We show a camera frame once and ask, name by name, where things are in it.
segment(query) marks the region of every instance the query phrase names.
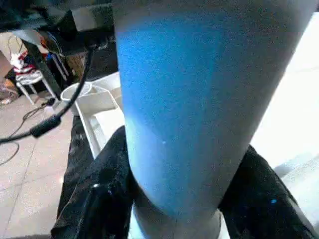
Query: cable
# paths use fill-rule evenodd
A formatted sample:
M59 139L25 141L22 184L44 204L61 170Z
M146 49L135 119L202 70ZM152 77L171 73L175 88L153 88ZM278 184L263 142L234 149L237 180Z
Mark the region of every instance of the cable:
M19 125L19 127L12 133L10 134L10 136L8 137L9 139L14 139L14 135L21 129L21 127L23 126L23 124L32 116L34 116L37 112L39 112L40 110L44 109L46 106L52 106L55 102L55 98L50 98L49 100L47 100L47 102L42 103L41 106L27 112L23 117L22 117L22 122ZM7 160L5 160L4 162L0 163L0 167L6 163L8 163L10 160L12 160L16 154L18 153L19 149L20 149L20 145L17 142L8 142L8 143L13 143L16 145L16 150L13 153L12 156L10 156L10 158L8 158Z
M12 160L12 159L16 156L16 154L19 152L20 145L19 145L17 142L10 142L10 143L13 143L13 144L16 145L16 150L15 150L15 152L13 153L13 155L10 156L10 158L8 158L8 159L5 160L4 162L0 163L0 167L3 166L3 165L5 165L6 163L8 163L10 160Z
M85 80L86 80L86 76L89 72L89 69L90 69L90 65L91 65L91 61L92 61L92 51L89 51L87 57L86 57L86 63L85 63L85 68L84 68L84 71L83 71L83 74L82 74L82 78L79 82L79 85L78 87L76 88L74 94L72 95L70 101L67 103L67 105L57 114L58 117L61 117L63 116L71 107L72 105L74 104L74 102L76 101L76 98L79 96L83 86L84 86L84 83L85 83Z
M46 132L48 132L49 130L54 129L55 127L59 126L61 123L61 117L71 108L71 106L74 104L74 102L76 101L76 98L79 96L79 94L83 88L87 73L88 73L90 66L91 66L92 55L93 55L92 50L89 50L87 57L86 57L86 64L85 64L84 72L82 74L82 78L79 82L79 85L76 88L70 101L58 114L52 115L49 118L43 120L42 122L40 122L36 126L32 127L29 131L26 131L24 133L21 133L21 134L15 135L15 136L11 136L11 137L0 138L0 144L8 143L8 142L15 141L18 139L22 139L22 138L28 137L30 135L38 138L38 137L42 136L43 134L45 134Z
M20 45L20 48L19 48L19 53L20 53L20 51L21 51L21 49L22 49L22 46L23 46L23 41L20 39L20 41L21 41L21 45Z
M10 59L11 59L10 40L11 40L11 38L12 38L13 36L14 36L14 35L12 34L12 35L8 38L8 42L7 42L7 45L8 45L8 48L9 48Z

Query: leg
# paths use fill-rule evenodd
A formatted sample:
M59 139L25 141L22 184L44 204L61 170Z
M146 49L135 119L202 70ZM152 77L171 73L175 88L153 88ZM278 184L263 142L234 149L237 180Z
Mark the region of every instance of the leg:
M35 88L34 88L34 86L33 85L29 85L29 87L30 87L30 89L32 90L32 92L34 93L34 94L38 94L38 92L35 90Z
M44 83L45 87L48 89L48 91L50 92L50 94L57 99L55 93L53 92L53 90L51 89L51 87L49 86L48 82L46 81L45 78L42 79L42 82Z
M25 95L25 97L31 102L31 104L34 105L34 102L33 102L32 99L30 98L30 95L29 95L28 92L26 91L25 87L24 87L22 84L20 84L19 82L16 84L16 86L18 86L18 87L21 89L21 91L22 91L22 93Z

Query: black cable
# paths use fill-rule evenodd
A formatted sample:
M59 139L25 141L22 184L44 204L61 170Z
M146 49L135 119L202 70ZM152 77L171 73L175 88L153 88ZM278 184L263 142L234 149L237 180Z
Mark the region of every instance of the black cable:
M92 51L89 51L88 52L88 55L86 57L86 62L85 62L85 68L84 68L84 71L83 71L83 74L82 74L82 78L79 82L79 85L78 87L76 88L74 94L72 95L70 101L67 103L67 105L57 114L58 117L61 117L63 116L71 107L72 105L74 104L74 102L76 101L76 98L79 96L83 86L84 86L84 83L85 83L85 80L86 80L86 76L89 72L89 69L90 69L90 65L91 65L91 61L92 61Z
M74 104L76 98L79 96L79 94L84 86L87 73L88 73L90 66L91 66L92 55L93 55L92 50L89 50L87 57L86 57L86 64L85 64L84 72L82 74L82 78L79 82L79 85L76 88L74 94L72 95L70 101L58 114L52 115L51 117L45 119L44 121L40 122L36 126L32 127L29 131L26 131L24 133L21 133L21 134L12 136L12 137L0 138L0 144L8 143L8 142L15 141L18 139L22 139L22 138L28 137L30 135L38 138L38 137L42 136L43 134L45 134L46 132L48 132L49 130L54 129L55 127L59 126L61 123L61 117Z
M23 117L22 117L22 122L21 124L19 125L19 127L12 133L10 134L10 136L8 137L9 139L13 139L14 135L21 129L21 127L23 126L23 124L29 119L31 118L32 116L34 116L37 112L39 112L40 110L44 109L46 106L52 106L55 102L55 98L50 98L47 102L45 103L42 103L41 106L27 112ZM13 153L12 156L10 156L10 158L8 158L7 160L5 160L4 162L0 163L0 167L6 163L8 163L10 160L12 160L16 154L18 153L19 149L20 149L20 145L19 143L17 142L8 142L8 143L13 143L16 145L16 150L15 152Z
M13 153L13 155L10 156L10 158L8 158L8 159L5 160L4 162L0 163L0 167L3 166L3 165L5 165L6 163L8 163L10 160L12 160L12 159L16 156L16 154L19 152L20 145L19 145L17 142L10 142L10 143L13 143L13 144L16 145L16 150L15 150L15 152Z

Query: white bucket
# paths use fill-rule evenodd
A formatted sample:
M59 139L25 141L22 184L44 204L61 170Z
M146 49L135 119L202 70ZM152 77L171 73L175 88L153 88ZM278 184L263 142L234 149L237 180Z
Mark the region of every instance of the white bucket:
M79 83L75 83L71 86L69 86L68 88L66 88L62 93L61 93L61 100L64 102L64 103L68 103L71 99L71 97L73 96L74 92L76 91L76 88L78 87ZM92 86L92 83L91 82L85 82L84 83L84 86L78 96L81 97L81 96L84 96L84 95L87 95L87 94L91 94L91 93L94 93L96 92L95 89L93 88ZM79 115L79 112L78 110L76 109L76 106L75 104L72 105L72 107L70 108L70 111L73 113L73 115L75 116L78 116Z

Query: white tile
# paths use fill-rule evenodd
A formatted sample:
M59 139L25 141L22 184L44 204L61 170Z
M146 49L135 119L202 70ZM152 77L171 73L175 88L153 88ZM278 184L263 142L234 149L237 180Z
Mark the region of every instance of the white tile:
M12 104L0 108L0 135L10 135L21 124L22 117L36 106L32 106L26 98L23 96L18 98ZM26 131L32 126L36 125L43 120L44 113L39 112L33 117L28 119L20 131ZM21 184L25 175L36 139L33 137L27 137L19 140L19 151L16 156L6 163L0 166L0 190L11 187L13 185ZM6 161L15 152L16 145L14 144L2 144L0 145L0 163Z
M4 165L0 166L0 190L21 184L25 175L35 140L27 138L18 141L19 151ZM0 161L5 162L15 152L15 144L0 145Z
M3 236L21 186L0 191L0 237Z
M63 172L22 185L5 238L48 235L60 199Z
M38 139L25 175L25 182L66 169L72 118L67 113L59 127Z

